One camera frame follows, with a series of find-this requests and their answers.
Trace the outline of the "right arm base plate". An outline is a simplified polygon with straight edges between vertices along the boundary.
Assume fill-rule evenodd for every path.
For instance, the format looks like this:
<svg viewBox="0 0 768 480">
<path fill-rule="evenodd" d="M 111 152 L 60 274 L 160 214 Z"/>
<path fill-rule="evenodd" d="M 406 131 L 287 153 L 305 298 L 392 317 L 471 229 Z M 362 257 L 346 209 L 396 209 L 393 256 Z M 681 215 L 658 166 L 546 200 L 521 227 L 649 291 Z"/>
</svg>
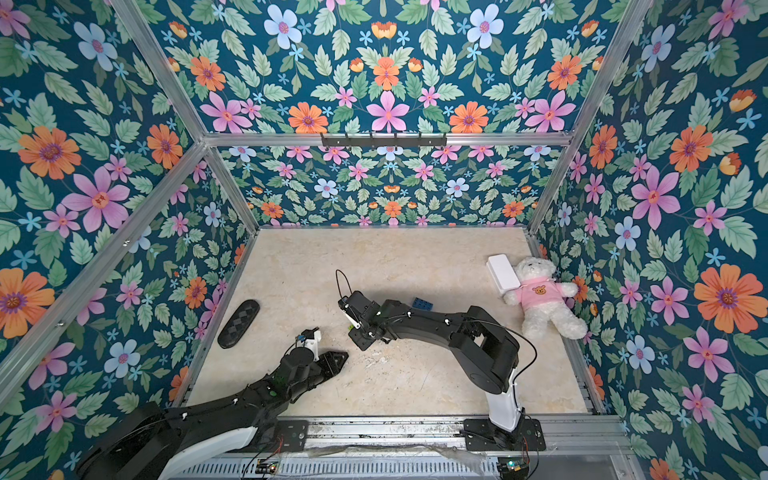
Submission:
<svg viewBox="0 0 768 480">
<path fill-rule="evenodd" d="M 547 449 L 541 422 L 524 417 L 515 430 L 508 432 L 488 418 L 465 419 L 460 430 L 468 451 L 534 451 Z"/>
</svg>

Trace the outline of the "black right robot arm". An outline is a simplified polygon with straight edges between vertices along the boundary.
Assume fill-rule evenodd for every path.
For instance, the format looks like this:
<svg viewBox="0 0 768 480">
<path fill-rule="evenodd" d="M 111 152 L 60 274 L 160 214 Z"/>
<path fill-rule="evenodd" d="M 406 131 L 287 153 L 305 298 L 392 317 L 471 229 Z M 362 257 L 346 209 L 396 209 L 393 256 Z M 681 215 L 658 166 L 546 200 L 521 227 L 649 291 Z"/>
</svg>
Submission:
<svg viewBox="0 0 768 480">
<path fill-rule="evenodd" d="M 522 420 L 516 397 L 520 344 L 486 310 L 440 313 L 389 299 L 378 304 L 362 292 L 343 295 L 340 310 L 350 321 L 349 337 L 362 351 L 375 342 L 421 341 L 451 352 L 479 389 L 489 407 L 489 419 L 499 430 L 513 432 Z"/>
</svg>

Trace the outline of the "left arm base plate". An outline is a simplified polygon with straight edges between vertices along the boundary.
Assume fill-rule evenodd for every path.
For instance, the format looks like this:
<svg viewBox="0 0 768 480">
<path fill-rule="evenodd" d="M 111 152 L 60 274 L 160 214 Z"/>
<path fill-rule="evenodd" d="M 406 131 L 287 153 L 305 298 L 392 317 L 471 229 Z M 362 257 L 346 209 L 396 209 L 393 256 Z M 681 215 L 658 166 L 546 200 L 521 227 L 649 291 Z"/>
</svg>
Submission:
<svg viewBox="0 0 768 480">
<path fill-rule="evenodd" d="M 261 453 L 301 452 L 308 439 L 308 430 L 306 420 L 277 420 L 258 430 L 250 447 Z"/>
</svg>

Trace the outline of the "blue lego brick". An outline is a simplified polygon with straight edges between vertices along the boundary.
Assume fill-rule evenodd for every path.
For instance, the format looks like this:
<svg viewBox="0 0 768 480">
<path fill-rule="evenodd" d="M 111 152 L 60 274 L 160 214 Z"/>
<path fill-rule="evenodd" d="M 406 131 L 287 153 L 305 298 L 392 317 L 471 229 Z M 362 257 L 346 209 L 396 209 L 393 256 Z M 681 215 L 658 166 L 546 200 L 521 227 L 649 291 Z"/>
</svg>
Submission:
<svg viewBox="0 0 768 480">
<path fill-rule="evenodd" d="M 415 297 L 412 302 L 412 307 L 419 310 L 431 311 L 433 309 L 433 304 L 419 297 Z"/>
</svg>

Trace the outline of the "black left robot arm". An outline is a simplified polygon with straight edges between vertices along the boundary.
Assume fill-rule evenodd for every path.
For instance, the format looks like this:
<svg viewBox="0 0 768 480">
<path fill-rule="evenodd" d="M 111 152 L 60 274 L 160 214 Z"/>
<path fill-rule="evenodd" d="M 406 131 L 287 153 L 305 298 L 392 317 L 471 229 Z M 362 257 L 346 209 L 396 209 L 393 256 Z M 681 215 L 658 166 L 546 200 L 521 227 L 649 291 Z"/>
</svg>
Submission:
<svg viewBox="0 0 768 480">
<path fill-rule="evenodd" d="M 277 418 L 339 375 L 349 354 L 297 347 L 240 392 L 191 407 L 149 402 L 110 427 L 75 468 L 81 479 L 169 479 L 220 454 L 266 444 Z"/>
</svg>

